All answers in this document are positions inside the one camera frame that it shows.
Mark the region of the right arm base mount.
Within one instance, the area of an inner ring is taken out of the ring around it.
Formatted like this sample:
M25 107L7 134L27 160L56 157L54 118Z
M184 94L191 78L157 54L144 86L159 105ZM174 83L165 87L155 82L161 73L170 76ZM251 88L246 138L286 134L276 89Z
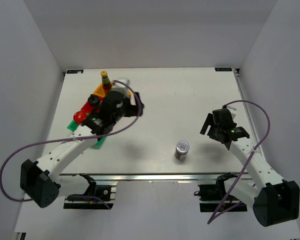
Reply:
M236 178L238 175L233 173L226 173L217 177L213 184L200 184L198 190L193 193L194 196L199 197L199 208L201 213L213 213L220 201L226 194L224 182L228 179ZM225 202L222 204L218 213L229 210L231 207L238 204L240 201L229 195ZM240 203L235 208L229 210L229 212L247 212L247 206L244 203Z

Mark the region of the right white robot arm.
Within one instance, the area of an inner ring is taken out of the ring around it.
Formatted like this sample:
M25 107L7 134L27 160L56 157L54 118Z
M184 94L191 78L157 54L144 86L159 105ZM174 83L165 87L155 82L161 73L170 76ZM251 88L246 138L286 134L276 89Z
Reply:
M234 173L217 177L213 193L222 200L233 196L253 210L264 227L296 220L299 217L300 187L278 174L254 149L247 131L234 122L235 113L228 108L213 110L206 117L200 134L225 145L245 167L254 186Z

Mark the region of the right blue table label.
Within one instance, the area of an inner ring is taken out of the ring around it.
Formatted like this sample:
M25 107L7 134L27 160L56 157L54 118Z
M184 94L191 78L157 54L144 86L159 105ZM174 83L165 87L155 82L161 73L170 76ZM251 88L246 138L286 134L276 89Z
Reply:
M215 67L214 70L216 72L232 72L232 68L231 67Z

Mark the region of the left blue table label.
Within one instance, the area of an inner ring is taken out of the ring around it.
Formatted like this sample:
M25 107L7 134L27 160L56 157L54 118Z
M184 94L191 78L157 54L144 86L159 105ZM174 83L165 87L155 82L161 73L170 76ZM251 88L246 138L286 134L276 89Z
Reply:
M83 69L68 69L66 74L82 74L84 72Z

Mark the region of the black-cap spice shaker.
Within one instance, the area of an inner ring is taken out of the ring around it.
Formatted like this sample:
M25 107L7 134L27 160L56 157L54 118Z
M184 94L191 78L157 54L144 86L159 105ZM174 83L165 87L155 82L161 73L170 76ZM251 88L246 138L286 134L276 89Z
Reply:
M88 97L87 102L90 106L97 107L100 104L100 98L95 94L91 94Z

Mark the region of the blue table label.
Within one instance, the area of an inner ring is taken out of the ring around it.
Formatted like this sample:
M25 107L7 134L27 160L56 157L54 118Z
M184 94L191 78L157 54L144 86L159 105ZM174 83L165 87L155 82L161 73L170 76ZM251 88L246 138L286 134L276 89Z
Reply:
M83 69L68 69L66 74L82 74L84 72Z
M231 67L215 67L214 70L216 72L232 72L232 68Z

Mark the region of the red-lid sauce jar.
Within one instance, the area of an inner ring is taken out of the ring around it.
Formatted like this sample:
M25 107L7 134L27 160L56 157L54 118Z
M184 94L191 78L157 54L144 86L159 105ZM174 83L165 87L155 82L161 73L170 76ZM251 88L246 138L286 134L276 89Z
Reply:
M84 111L77 111L74 115L73 115L73 121L76 124L81 124L86 118L88 117L88 114Z

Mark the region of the red chili sauce bottle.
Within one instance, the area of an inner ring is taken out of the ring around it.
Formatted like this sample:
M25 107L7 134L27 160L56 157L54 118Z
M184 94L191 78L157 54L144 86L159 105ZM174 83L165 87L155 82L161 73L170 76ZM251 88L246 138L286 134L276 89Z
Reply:
M106 93L111 90L112 83L108 77L107 71L105 71L105 70L101 71L100 75L101 75L101 81L102 81L102 88L103 88L104 92Z

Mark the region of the silver-lid spice jar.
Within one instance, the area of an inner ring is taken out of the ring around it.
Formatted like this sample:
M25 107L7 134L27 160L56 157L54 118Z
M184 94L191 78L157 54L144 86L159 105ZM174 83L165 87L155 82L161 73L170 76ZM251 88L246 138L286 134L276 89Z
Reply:
M175 146L174 157L180 161L183 161L186 159L189 150L190 150L189 143L184 140L181 140L177 142Z

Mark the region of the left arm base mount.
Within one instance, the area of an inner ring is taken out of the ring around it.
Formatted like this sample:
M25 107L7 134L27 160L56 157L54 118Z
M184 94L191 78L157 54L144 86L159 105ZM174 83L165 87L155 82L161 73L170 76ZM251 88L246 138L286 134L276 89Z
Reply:
M97 181L87 174L77 174L87 184L84 192L72 193L64 200L63 208L67 210L110 210L116 199L117 183Z

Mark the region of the yellow plastic bin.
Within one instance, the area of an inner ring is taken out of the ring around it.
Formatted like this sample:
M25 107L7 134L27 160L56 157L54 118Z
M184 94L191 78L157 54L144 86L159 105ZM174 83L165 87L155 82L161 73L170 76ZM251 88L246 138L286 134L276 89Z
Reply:
M93 92L94 95L97 95L100 100L103 100L106 97L106 93L104 92L103 85L100 84L97 89Z

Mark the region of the red plastic bin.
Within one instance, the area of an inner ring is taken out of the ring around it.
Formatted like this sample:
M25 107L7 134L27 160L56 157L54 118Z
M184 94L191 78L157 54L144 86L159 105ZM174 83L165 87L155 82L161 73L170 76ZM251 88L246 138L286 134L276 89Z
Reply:
M97 99L95 101L87 101L83 107L80 109L82 112L85 112L87 114L91 114L93 110L100 104L100 100Z

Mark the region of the green plastic bin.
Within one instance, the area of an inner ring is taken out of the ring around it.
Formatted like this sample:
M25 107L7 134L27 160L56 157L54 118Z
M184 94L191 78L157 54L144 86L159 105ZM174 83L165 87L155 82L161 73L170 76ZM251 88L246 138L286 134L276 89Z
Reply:
M74 120L72 120L69 123L69 125L67 126L67 129L70 130L72 133L74 133L76 131L76 129L78 128L78 126L79 125ZM106 137L99 138L98 142L95 143L94 145L92 145L90 148L91 149L96 149L96 150L100 149L102 147L102 145L103 145L103 143L104 143L105 140L106 140Z

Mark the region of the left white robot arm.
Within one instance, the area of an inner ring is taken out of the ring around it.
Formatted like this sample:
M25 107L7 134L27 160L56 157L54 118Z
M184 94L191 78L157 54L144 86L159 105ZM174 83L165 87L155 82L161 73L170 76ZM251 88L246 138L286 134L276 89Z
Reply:
M77 127L70 138L35 161L21 165L20 187L40 207L45 208L57 197L84 198L95 196L96 182L88 174L78 173L69 179L60 177L62 171L86 149L103 137L114 135L114 126L121 118L140 117L144 104L138 92L131 98L120 91L111 91Z

